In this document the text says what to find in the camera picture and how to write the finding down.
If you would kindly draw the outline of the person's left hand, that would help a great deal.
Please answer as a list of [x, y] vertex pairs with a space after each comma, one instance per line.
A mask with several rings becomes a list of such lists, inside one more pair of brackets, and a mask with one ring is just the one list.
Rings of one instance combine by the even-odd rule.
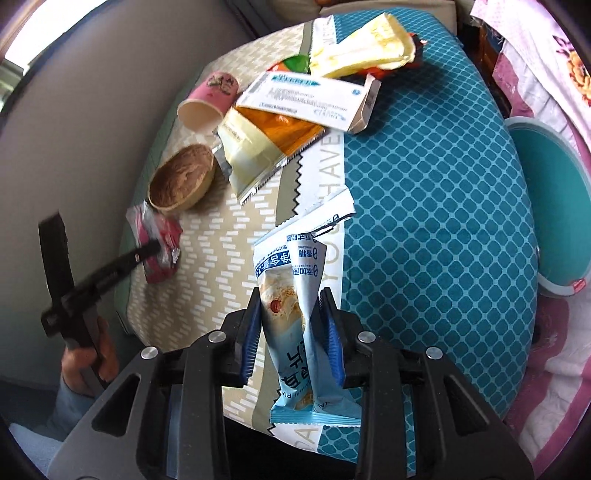
[[110, 383], [119, 372], [114, 342], [108, 329], [108, 322], [99, 317], [98, 349], [65, 348], [61, 360], [61, 378], [74, 393], [87, 397], [96, 397], [98, 390], [93, 387], [95, 381], [90, 374], [102, 382]]

